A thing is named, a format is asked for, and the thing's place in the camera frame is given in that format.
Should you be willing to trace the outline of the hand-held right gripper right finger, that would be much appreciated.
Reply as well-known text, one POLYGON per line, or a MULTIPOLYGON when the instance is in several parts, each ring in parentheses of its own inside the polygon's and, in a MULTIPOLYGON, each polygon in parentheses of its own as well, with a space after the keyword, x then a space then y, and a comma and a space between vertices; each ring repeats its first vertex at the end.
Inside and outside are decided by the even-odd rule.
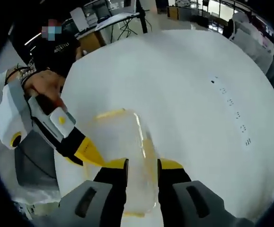
POLYGON ((226 211, 224 201, 200 181, 193 181, 182 165, 160 158, 158 201, 165 227, 251 227, 252 221, 226 211))

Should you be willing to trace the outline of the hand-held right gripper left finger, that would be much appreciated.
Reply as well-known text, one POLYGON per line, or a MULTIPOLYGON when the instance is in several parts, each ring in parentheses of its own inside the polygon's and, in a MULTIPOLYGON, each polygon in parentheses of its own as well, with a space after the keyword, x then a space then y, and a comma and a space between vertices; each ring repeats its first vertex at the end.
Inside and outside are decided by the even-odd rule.
POLYGON ((46 225, 119 227, 126 203, 128 162, 120 158, 106 163, 93 181, 85 181, 61 199, 46 225))

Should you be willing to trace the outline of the person's left hand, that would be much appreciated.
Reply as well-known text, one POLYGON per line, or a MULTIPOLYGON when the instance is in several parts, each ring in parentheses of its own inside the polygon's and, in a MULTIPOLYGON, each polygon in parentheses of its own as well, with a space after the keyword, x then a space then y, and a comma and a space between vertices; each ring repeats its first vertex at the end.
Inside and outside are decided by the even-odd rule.
POLYGON ((44 70, 31 76, 24 85, 24 90, 29 95, 44 95, 55 106, 65 107, 60 97, 61 88, 65 78, 50 70, 44 70))

